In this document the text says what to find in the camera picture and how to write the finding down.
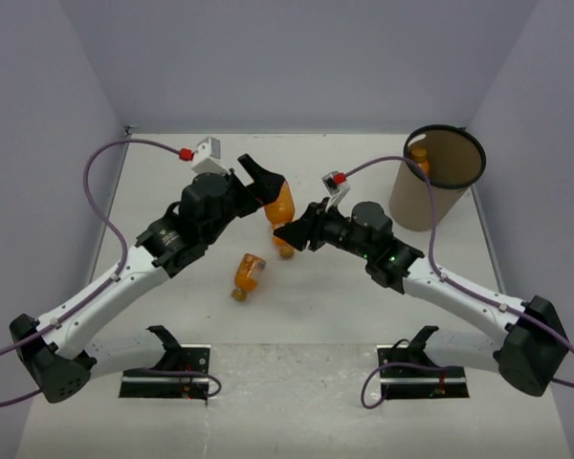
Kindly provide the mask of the orange bottle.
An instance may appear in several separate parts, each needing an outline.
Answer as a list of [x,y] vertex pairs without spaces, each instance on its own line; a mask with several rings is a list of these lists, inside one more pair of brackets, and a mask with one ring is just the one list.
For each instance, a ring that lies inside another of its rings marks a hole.
[[277,199],[264,207],[264,212],[272,226],[280,226],[293,221],[296,209],[291,189],[287,182],[283,183]]
[[422,173],[425,176],[429,176],[431,165],[427,149],[423,147],[414,147],[409,153],[411,159],[417,163],[417,166],[421,169]]
[[263,258],[245,253],[234,275],[232,298],[237,301],[245,301],[258,286],[260,276],[266,266],[267,262]]
[[272,239],[282,259],[290,259],[294,256],[295,249],[292,246],[278,237],[273,236]]

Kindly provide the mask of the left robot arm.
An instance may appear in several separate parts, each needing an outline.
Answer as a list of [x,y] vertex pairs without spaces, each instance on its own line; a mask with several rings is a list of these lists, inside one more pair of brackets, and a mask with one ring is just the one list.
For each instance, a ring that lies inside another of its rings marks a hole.
[[197,174],[115,268],[52,311],[11,322],[17,356],[48,403],[63,402],[90,380],[111,373],[198,377],[186,370],[181,344],[163,326],[149,326],[127,339],[99,341],[95,336],[131,303],[203,257],[232,220],[278,198],[282,175],[247,154],[238,161],[251,184],[243,185],[232,170]]

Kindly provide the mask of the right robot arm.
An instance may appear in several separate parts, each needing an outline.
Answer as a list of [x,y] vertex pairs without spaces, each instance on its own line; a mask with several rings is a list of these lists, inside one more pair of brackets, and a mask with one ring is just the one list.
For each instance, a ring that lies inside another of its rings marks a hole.
[[525,301],[494,293],[433,267],[394,235],[391,219],[377,203],[361,202],[350,216],[324,202],[312,203],[274,234],[298,251],[329,244],[361,257],[376,284],[474,326],[472,333],[424,327],[408,348],[408,366],[417,375],[428,376],[438,367],[471,367],[498,373],[520,392],[539,397],[567,355],[567,335],[552,302],[538,295]]

